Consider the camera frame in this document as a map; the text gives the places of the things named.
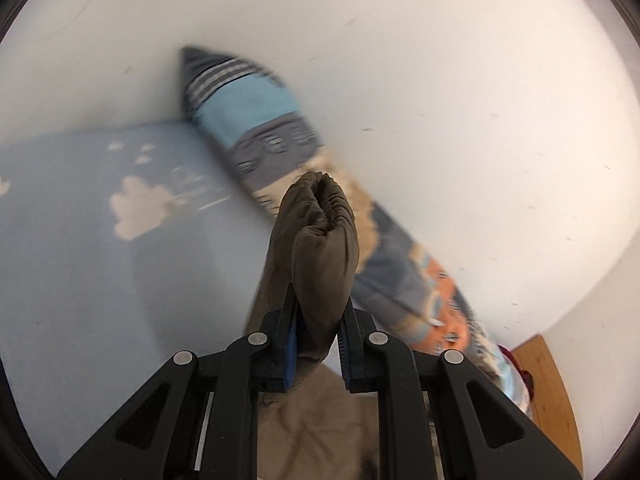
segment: brown garment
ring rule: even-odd
[[[378,461],[374,397],[349,394],[325,366],[358,265],[353,212],[327,174],[306,173],[282,199],[246,332],[282,307],[293,283],[304,329],[287,394],[265,394],[258,423],[262,480],[373,478]]]

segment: triangular cutout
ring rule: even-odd
[[[160,415],[170,389],[169,383],[160,384],[133,415],[118,428],[115,434],[116,439],[138,449],[148,449],[156,434]]]
[[[524,437],[522,428],[500,404],[477,382],[466,385],[487,446],[502,447]]]

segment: silver screw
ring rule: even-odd
[[[254,332],[248,337],[249,344],[255,346],[264,345],[267,342],[267,339],[267,335],[262,332]]]
[[[174,355],[174,363],[177,365],[188,365],[193,360],[193,354],[187,350],[181,350]]]
[[[389,342],[389,336],[384,332],[371,332],[369,341],[374,345],[383,345]]]
[[[447,350],[444,352],[444,360],[452,365],[459,365],[465,356],[458,350]]]

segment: white wall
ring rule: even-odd
[[[176,118],[181,46],[250,56],[514,346],[584,298],[640,221],[628,37],[601,18],[586,0],[30,0],[0,44],[0,139]],[[631,327],[615,319],[603,348]],[[591,456],[582,385],[607,376],[573,377],[597,343],[561,332]]]
[[[585,0],[640,88],[640,50],[609,0]],[[584,477],[599,473],[640,412],[640,235],[611,272],[544,333],[574,409]]]

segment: wooden board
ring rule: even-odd
[[[513,355],[520,367],[533,375],[533,421],[582,474],[582,450],[574,410],[544,338],[535,336],[516,348]]]

